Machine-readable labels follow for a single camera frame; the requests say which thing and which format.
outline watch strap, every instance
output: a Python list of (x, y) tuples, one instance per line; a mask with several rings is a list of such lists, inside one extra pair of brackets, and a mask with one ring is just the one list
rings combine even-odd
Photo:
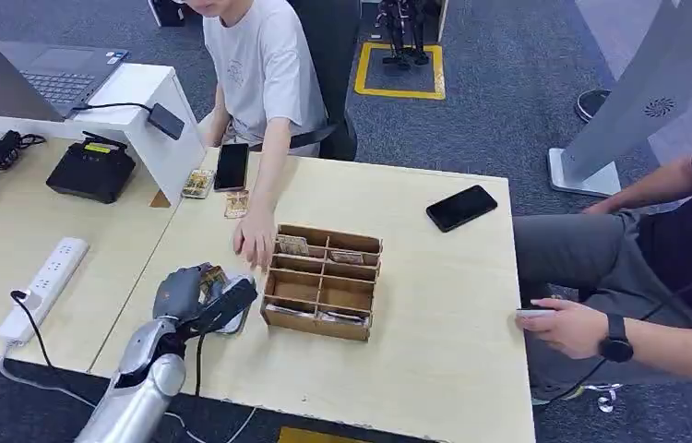
[(610, 340), (627, 341), (626, 322), (623, 316), (607, 314), (607, 338)]

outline white desk partition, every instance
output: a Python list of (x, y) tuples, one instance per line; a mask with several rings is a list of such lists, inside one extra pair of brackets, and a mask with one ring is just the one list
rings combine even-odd
[(0, 117), (0, 132), (13, 129), (22, 134), (48, 138), (82, 139), (89, 131), (129, 143), (134, 155), (150, 171), (161, 192), (174, 206), (180, 201), (185, 180), (205, 158), (197, 120), (183, 88), (169, 66), (123, 64), (90, 99), (89, 104), (136, 102), (162, 104), (185, 122), (180, 139), (173, 140), (147, 123), (148, 112), (138, 107), (104, 108), (76, 114), (63, 123)]

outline black smartphone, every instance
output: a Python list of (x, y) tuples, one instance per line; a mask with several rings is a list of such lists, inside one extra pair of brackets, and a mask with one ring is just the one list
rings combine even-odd
[(442, 233), (448, 233), (497, 207), (490, 194), (477, 185), (430, 205), (427, 215)]
[(223, 145), (219, 154), (219, 165), (213, 179), (216, 191), (240, 191), (245, 189), (248, 168), (248, 145)]

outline white power strip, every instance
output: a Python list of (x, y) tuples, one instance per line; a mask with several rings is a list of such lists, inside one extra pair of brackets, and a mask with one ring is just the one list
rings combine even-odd
[[(40, 326), (58, 295), (75, 273), (79, 262), (88, 252), (88, 244), (78, 238), (65, 237), (24, 291), (23, 305), (31, 312)], [(25, 344), (33, 337), (33, 327), (22, 308), (12, 301), (12, 312), (0, 326), (0, 337), (15, 344)]]

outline white stand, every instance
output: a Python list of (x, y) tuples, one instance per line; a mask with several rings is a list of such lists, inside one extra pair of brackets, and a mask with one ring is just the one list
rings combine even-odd
[(566, 150), (550, 149), (553, 189), (604, 197), (620, 191), (614, 159), (682, 114), (691, 94), (692, 0), (662, 0), (599, 112)]
[(128, 143), (135, 160), (145, 164), (170, 204), (177, 205), (188, 175), (199, 167), (206, 152), (197, 120), (174, 68), (120, 65), (90, 98), (89, 104), (119, 102), (148, 106), (160, 103), (185, 122), (183, 134), (180, 139), (172, 140), (147, 122), (147, 111), (133, 106), (80, 112), (63, 123), (0, 117), (0, 133), (14, 129), (21, 134), (81, 140), (82, 131), (90, 131)]

